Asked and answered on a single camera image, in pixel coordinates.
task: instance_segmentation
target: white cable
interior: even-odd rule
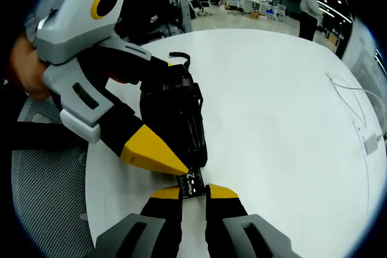
[[[359,115],[357,115],[357,113],[355,112],[354,109],[352,109],[352,107],[345,101],[345,99],[341,96],[341,94],[338,92],[336,86],[335,86],[335,82],[333,81],[331,75],[327,72],[326,73],[327,77],[329,78],[331,84],[333,85],[333,88],[334,90],[336,91],[336,94],[340,97],[340,99],[346,104],[346,106],[348,107],[349,110],[352,111],[352,113],[360,120],[360,122],[363,123],[364,127],[367,128],[367,119],[365,118],[365,115],[364,115],[364,112],[363,112],[363,109],[362,109],[362,106],[360,105],[360,102],[359,102],[359,99],[357,98],[357,96],[354,94],[355,96],[355,99],[356,99],[356,102],[357,104],[359,105],[359,108],[360,108],[360,111],[362,112],[362,115],[363,115],[363,120],[360,118]]]
[[[373,92],[371,92],[371,91],[369,91],[369,90],[367,90],[367,89],[363,89],[363,88],[353,88],[353,87],[347,87],[347,86],[343,86],[343,85],[340,85],[340,84],[338,84],[338,83],[336,83],[335,81],[333,81],[332,80],[332,78],[331,78],[331,76],[329,75],[329,73],[327,72],[327,76],[328,76],[328,78],[330,79],[330,81],[331,81],[331,83],[333,83],[335,86],[338,86],[338,87],[341,87],[341,88],[344,88],[344,89],[349,89],[349,90],[357,90],[357,91],[364,91],[364,92],[367,92],[367,93],[369,93],[369,94],[371,94],[371,95],[373,95],[378,101],[379,101],[379,103],[381,104],[381,106],[382,106],[382,109],[383,109],[383,111],[384,111],[384,120],[383,120],[383,128],[382,128],[382,133],[384,134],[385,133],[385,131],[386,131],[386,116],[387,116],[387,111],[386,111],[386,108],[385,108],[385,105],[384,105],[384,103],[383,103],[383,100],[382,100],[382,98],[380,98],[377,94],[375,94],[375,93],[373,93]]]

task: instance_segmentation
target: ceiling light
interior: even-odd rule
[[[349,18],[347,18],[346,16],[342,15],[342,14],[339,13],[337,10],[335,10],[335,9],[333,9],[332,7],[326,5],[325,3],[322,3],[321,1],[318,1],[318,0],[317,0],[317,2],[318,2],[319,4],[321,4],[321,5],[323,5],[324,7],[329,8],[330,10],[336,12],[339,16],[341,16],[342,18],[344,18],[344,19],[345,19],[346,21],[348,21],[350,24],[352,23],[352,21],[351,21]]]

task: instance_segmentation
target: desk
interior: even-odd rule
[[[360,86],[337,56],[314,42],[262,30],[196,31],[144,48],[164,60],[170,51],[191,56],[190,72],[204,97],[204,182],[237,192],[247,212],[286,234],[302,257],[344,256],[376,209],[386,152],[379,142],[367,175],[353,117],[325,75],[329,70]],[[110,80],[107,88],[139,115],[139,86]],[[353,92],[340,93],[360,115]],[[356,94],[368,127],[380,134],[368,98]],[[124,164],[102,142],[90,145],[86,206],[93,241],[174,181]],[[208,257],[205,227],[205,198],[184,200],[179,257]]]
[[[267,2],[263,2],[263,1],[260,1],[260,0],[247,0],[247,1],[252,1],[252,2],[254,2],[256,4],[259,4],[258,12],[261,15],[266,15],[266,9],[264,11],[262,11],[262,7],[268,7],[269,9],[272,9],[274,11],[274,17],[275,17],[276,21],[278,20],[277,13],[276,13],[277,6],[271,5],[271,4],[267,3]]]

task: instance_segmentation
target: yellow circle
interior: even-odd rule
[[[97,14],[97,7],[98,7],[98,4],[101,0],[94,0],[92,6],[91,6],[91,17],[94,18],[94,19],[100,19],[100,18],[104,18],[106,15],[104,16],[99,16]]]

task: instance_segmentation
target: cardboard box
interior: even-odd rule
[[[259,19],[259,12],[257,11],[250,12],[250,18]]]

